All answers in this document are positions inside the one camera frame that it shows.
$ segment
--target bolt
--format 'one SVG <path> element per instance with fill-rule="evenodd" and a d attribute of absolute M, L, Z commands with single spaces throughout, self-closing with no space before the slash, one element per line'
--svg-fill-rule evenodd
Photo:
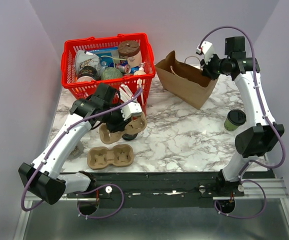
<path fill-rule="evenodd" d="M 199 187 L 199 192 L 203 194 L 205 191 L 206 191 L 205 186 L 201 185 Z"/>
<path fill-rule="evenodd" d="M 243 192 L 245 190 L 244 186 L 242 186 L 241 184 L 238 186 L 238 191 L 239 192 Z"/>

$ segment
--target white wall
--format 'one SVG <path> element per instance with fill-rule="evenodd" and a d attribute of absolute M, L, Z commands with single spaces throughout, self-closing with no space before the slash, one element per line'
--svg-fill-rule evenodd
<path fill-rule="evenodd" d="M 183 61 L 194 55 L 201 39 L 222 26 L 241 27 L 255 41 L 278 0 L 30 0 L 57 53 L 64 42 L 90 36 L 110 37 L 118 33 L 145 32 L 155 61 L 176 50 Z M 209 40 L 221 56 L 225 37 L 234 30 L 222 30 Z M 189 63 L 197 63 L 191 58 Z"/>
<path fill-rule="evenodd" d="M 263 90 L 276 121 L 284 124 L 285 164 L 275 172 L 283 177 L 289 192 L 289 1 L 280 0 L 255 43 L 261 68 Z M 269 154 L 270 160 L 281 159 L 280 145 Z"/>
<path fill-rule="evenodd" d="M 28 0 L 0 0 L 0 240 L 13 239 L 18 175 L 46 144 L 60 92 L 59 58 Z"/>

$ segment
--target green cup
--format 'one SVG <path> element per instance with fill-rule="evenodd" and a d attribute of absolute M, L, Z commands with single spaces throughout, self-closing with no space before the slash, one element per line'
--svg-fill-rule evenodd
<path fill-rule="evenodd" d="M 239 126 L 245 124 L 247 120 L 246 114 L 238 109 L 228 112 L 227 118 L 224 121 L 224 128 L 228 131 L 234 131 Z"/>

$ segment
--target white marble surface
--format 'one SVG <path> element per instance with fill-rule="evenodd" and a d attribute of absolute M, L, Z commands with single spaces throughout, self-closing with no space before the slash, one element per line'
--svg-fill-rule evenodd
<path fill-rule="evenodd" d="M 51 140 L 64 124 L 75 98 L 63 89 L 59 100 Z M 229 77 L 221 76 L 212 95 L 200 110 L 163 89 L 158 77 L 152 80 L 147 104 L 147 128 L 133 141 L 123 139 L 110 145 L 100 141 L 97 130 L 82 139 L 83 154 L 67 160 L 62 172 L 207 172 L 219 171 L 234 153 L 234 132 L 223 124 L 232 109 L 242 109 L 237 87 Z M 87 165 L 87 153 L 93 147 L 112 148 L 127 143 L 134 151 L 134 162 L 128 167 L 109 166 L 93 171 Z M 265 171 L 252 165 L 249 170 Z"/>

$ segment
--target red plastic basket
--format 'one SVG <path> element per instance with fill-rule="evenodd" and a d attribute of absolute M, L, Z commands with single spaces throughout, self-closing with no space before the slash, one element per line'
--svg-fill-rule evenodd
<path fill-rule="evenodd" d="M 146 75 L 124 76 L 112 80 L 99 80 L 92 82 L 75 82 L 76 68 L 75 56 L 78 50 L 97 50 L 103 48 L 117 47 L 121 42 L 127 40 L 135 40 L 140 44 L 142 61 L 145 62 L 144 71 Z M 137 80 L 142 79 L 143 97 L 148 98 L 151 81 L 156 75 L 154 65 L 154 53 L 149 44 L 148 37 L 145 33 L 118 34 L 115 37 L 94 38 L 68 40 L 64 43 L 64 52 L 61 59 L 62 79 L 61 83 L 65 89 L 75 96 L 76 99 L 86 98 L 94 94 L 100 83 L 109 84 L 119 89 L 121 84 L 127 85 L 130 90 L 135 93 L 137 91 Z"/>

